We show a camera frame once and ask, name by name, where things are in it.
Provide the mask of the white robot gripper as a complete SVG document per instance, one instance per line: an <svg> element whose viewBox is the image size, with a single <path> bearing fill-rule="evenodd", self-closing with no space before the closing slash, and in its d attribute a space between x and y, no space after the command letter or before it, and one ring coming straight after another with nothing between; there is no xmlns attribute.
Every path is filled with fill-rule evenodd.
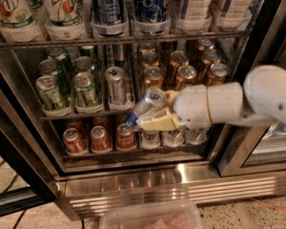
<svg viewBox="0 0 286 229"><path fill-rule="evenodd" d="M169 107L152 114L143 114L136 123L144 131L174 131L179 128L209 129L213 124L240 119L243 91L239 83L206 87L188 86L176 92L164 92Z"/></svg>

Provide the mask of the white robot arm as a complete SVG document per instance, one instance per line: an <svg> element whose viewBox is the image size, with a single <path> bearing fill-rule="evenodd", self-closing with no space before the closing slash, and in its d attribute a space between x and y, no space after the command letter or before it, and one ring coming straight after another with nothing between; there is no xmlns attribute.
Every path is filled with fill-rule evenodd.
<svg viewBox="0 0 286 229"><path fill-rule="evenodd" d="M145 131L208 129L214 124L267 127L286 124L286 70L262 65L250 70L242 84L188 86L167 91L167 105L143 114L137 125Z"/></svg>

